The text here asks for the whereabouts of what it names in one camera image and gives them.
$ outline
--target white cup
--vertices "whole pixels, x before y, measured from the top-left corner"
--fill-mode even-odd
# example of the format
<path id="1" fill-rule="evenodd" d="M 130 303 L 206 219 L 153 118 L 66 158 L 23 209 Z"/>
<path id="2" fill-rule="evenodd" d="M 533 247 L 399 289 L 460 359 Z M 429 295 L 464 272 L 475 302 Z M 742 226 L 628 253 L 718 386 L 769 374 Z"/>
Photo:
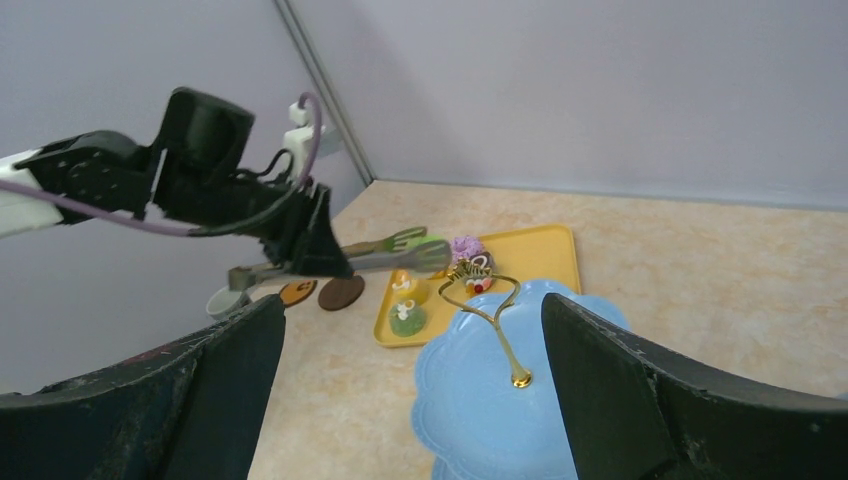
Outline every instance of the white cup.
<path id="1" fill-rule="evenodd" d="M 216 322 L 226 320 L 231 313 L 250 305 L 250 296 L 247 292 L 237 292 L 224 287 L 212 295 L 206 302 L 206 314 Z"/>

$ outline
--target gold metal stand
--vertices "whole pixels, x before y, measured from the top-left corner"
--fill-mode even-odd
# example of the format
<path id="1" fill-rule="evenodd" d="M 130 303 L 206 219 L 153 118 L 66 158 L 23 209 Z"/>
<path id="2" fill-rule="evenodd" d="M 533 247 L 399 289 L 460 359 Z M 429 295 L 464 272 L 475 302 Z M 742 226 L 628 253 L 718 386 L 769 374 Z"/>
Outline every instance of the gold metal stand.
<path id="1" fill-rule="evenodd" d="M 469 277 L 479 278 L 484 276 L 492 279 L 498 279 L 503 280 L 505 282 L 509 282 L 513 286 L 512 293 L 510 293 L 507 299 L 503 303 L 501 303 L 501 305 L 495 311 L 494 316 L 489 315 L 488 313 L 477 308 L 469 307 L 468 305 L 458 302 L 445 294 L 445 291 L 456 282 L 462 282 L 463 280 Z M 527 370 L 526 368 L 522 367 L 521 364 L 518 362 L 518 359 L 515 358 L 515 353 L 513 353 L 512 347 L 509 345 L 509 342 L 507 341 L 503 330 L 501 330 L 500 322 L 501 313 L 513 305 L 515 297 L 517 297 L 518 293 L 521 291 L 521 283 L 519 283 L 518 280 L 512 277 L 493 273 L 491 268 L 484 268 L 479 265 L 475 265 L 466 259 L 461 259 L 456 264 L 456 266 L 448 272 L 447 278 L 447 283 L 439 287 L 439 296 L 451 305 L 459 307 L 459 309 L 463 312 L 473 313 L 474 315 L 482 317 L 487 322 L 489 322 L 489 324 L 492 325 L 492 328 L 495 329 L 495 333 L 498 336 L 498 340 L 501 342 L 501 347 L 503 348 L 507 359 L 509 359 L 510 367 L 512 367 L 513 386 L 515 386 L 516 388 L 525 388 L 530 385 L 530 383 L 533 382 L 533 374 L 530 372 L 530 370 Z"/>

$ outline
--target light blue scalloped plate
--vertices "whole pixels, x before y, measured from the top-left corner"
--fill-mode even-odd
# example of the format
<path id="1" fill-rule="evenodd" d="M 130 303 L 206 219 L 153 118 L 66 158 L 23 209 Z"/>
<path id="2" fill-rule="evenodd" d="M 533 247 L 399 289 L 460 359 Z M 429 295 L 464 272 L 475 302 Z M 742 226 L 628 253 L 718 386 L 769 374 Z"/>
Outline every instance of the light blue scalloped plate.
<path id="1" fill-rule="evenodd" d="M 553 280 L 522 284 L 515 305 L 501 314 L 516 357 L 533 372 L 533 383 L 519 390 L 491 325 L 457 312 L 415 365 L 412 429 L 439 457 L 434 480 L 577 480 L 542 334 L 542 299 L 551 292 L 629 329 L 603 298 L 577 295 Z M 491 315 L 506 296 L 484 294 L 468 303 Z"/>

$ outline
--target dessert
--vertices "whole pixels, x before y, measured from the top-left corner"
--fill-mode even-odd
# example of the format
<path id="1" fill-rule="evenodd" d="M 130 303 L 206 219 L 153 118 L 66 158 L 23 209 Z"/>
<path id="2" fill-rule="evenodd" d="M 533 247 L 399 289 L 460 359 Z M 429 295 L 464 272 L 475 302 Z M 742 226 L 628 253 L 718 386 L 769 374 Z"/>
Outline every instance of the dessert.
<path id="1" fill-rule="evenodd" d="M 453 264 L 456 265 L 459 259 L 466 258 L 470 260 L 471 257 L 483 253 L 485 248 L 479 238 L 466 235 L 451 240 L 451 251 L 453 252 Z"/>
<path id="2" fill-rule="evenodd" d="M 489 252 L 483 251 L 478 255 L 474 255 L 469 259 L 469 261 L 478 267 L 490 268 L 492 269 L 492 272 L 495 271 L 495 259 L 492 258 L 492 254 Z M 473 297 L 474 295 L 479 295 L 492 288 L 494 283 L 495 279 L 490 276 L 474 275 L 465 280 L 465 291 L 468 295 Z"/>
<path id="3" fill-rule="evenodd" d="M 389 326 L 398 337 L 410 337 L 420 332 L 427 323 L 427 312 L 415 300 L 405 300 L 389 311 Z"/>
<path id="4" fill-rule="evenodd" d="M 400 270 L 392 283 L 392 292 L 398 301 L 414 300 L 421 305 L 430 296 L 430 286 L 425 281 L 413 278 L 406 270 Z"/>

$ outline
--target white cream topping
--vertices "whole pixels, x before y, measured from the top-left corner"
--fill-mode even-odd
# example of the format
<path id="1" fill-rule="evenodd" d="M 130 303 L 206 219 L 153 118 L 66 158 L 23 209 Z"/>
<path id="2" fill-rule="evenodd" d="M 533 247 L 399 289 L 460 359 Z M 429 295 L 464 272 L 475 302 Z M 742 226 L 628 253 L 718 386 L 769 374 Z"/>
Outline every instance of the white cream topping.
<path id="1" fill-rule="evenodd" d="M 392 284 L 392 290 L 409 290 L 410 285 L 412 285 L 410 280 L 406 280 L 405 282 L 395 282 Z"/>
<path id="2" fill-rule="evenodd" d="M 398 319 L 406 320 L 409 318 L 409 311 L 415 308 L 415 300 L 407 300 L 398 304 Z"/>

